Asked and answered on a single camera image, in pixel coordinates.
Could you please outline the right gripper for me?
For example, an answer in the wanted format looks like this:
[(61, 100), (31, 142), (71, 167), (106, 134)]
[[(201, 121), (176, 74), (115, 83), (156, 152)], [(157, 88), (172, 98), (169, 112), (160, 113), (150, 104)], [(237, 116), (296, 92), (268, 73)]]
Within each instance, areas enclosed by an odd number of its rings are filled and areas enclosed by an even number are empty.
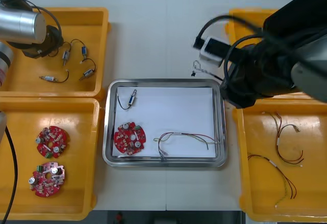
[(264, 48), (264, 44), (249, 44), (229, 51), (227, 59), (231, 61), (231, 66), (224, 65), (224, 73), (228, 76), (223, 79), (220, 93), (224, 100), (237, 109), (254, 106), (256, 100), (267, 98), (267, 95), (255, 89), (255, 85), (262, 80), (261, 71), (255, 62)]

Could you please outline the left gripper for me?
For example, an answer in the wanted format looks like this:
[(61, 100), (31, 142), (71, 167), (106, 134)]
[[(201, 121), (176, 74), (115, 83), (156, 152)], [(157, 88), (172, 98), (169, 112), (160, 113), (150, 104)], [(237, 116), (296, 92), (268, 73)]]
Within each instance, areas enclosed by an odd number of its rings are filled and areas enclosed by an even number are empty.
[(27, 44), (22, 52), (25, 56), (30, 58), (45, 57), (57, 50), (62, 43), (63, 38), (59, 34), (59, 30), (54, 26), (47, 25), (44, 42)]

